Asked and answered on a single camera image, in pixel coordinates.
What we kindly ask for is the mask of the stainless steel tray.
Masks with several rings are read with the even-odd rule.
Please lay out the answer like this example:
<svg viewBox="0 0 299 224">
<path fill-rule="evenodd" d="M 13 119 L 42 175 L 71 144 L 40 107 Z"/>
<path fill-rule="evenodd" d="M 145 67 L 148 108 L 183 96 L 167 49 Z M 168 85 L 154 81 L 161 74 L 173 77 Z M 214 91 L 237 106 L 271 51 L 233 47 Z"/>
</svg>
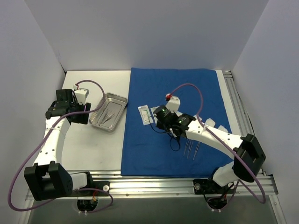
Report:
<svg viewBox="0 0 299 224">
<path fill-rule="evenodd" d="M 113 132 L 127 106 L 128 99 L 114 93 L 106 93 L 103 99 L 103 105 L 91 114 L 89 123 L 106 132 Z"/>
</svg>

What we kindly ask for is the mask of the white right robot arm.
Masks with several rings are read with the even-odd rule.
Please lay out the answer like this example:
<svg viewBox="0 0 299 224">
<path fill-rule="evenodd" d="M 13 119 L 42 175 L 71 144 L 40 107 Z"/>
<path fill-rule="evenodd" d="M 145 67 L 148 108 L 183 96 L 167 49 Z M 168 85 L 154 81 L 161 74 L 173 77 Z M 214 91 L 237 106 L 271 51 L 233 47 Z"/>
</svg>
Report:
<svg viewBox="0 0 299 224">
<path fill-rule="evenodd" d="M 173 134 L 206 144 L 226 154 L 233 161 L 217 168 L 207 181 L 210 191 L 217 193 L 230 182 L 242 180 L 254 182 L 265 159 L 265 153 L 252 134 L 234 135 L 211 127 L 188 114 L 178 116 L 161 105 L 153 112 L 157 127 Z"/>
</svg>

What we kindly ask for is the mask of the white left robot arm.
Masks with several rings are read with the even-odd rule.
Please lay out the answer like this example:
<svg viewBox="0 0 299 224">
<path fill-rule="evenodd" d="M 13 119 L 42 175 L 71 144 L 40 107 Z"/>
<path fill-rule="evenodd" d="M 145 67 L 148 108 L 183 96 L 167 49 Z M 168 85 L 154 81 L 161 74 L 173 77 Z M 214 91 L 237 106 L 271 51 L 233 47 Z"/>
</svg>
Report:
<svg viewBox="0 0 299 224">
<path fill-rule="evenodd" d="M 66 134 L 72 123 L 88 123 L 91 104 L 86 102 L 87 89 L 61 89 L 57 99 L 45 113 L 45 141 L 31 167 L 26 167 L 24 177 L 37 201 L 71 196 L 78 191 L 88 196 L 94 191 L 89 172 L 70 174 L 61 164 Z"/>
</svg>

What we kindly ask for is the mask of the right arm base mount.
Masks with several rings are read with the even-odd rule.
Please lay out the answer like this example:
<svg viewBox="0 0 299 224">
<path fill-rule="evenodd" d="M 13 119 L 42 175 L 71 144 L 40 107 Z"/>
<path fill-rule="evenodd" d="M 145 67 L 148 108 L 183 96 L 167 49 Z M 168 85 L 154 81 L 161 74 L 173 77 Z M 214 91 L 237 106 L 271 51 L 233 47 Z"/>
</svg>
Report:
<svg viewBox="0 0 299 224">
<path fill-rule="evenodd" d="M 221 187 L 212 179 L 194 179 L 193 190 L 196 195 L 204 197 L 208 208 L 212 212 L 220 213 L 235 194 L 235 184 L 230 182 Z"/>
</svg>

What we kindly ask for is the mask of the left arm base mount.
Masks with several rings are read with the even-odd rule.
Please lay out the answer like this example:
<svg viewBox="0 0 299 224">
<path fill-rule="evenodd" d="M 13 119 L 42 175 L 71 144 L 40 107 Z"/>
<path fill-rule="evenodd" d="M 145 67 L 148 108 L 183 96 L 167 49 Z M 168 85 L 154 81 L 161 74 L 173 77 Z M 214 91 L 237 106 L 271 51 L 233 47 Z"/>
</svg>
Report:
<svg viewBox="0 0 299 224">
<path fill-rule="evenodd" d="M 78 189 L 75 193 L 78 197 L 87 197 L 87 199 L 77 199 L 75 208 L 85 214 L 95 213 L 107 209 L 113 203 L 113 197 L 109 193 L 110 182 L 94 182 L 86 187 Z M 101 198 L 107 197 L 110 202 L 107 205 L 101 204 Z"/>
</svg>

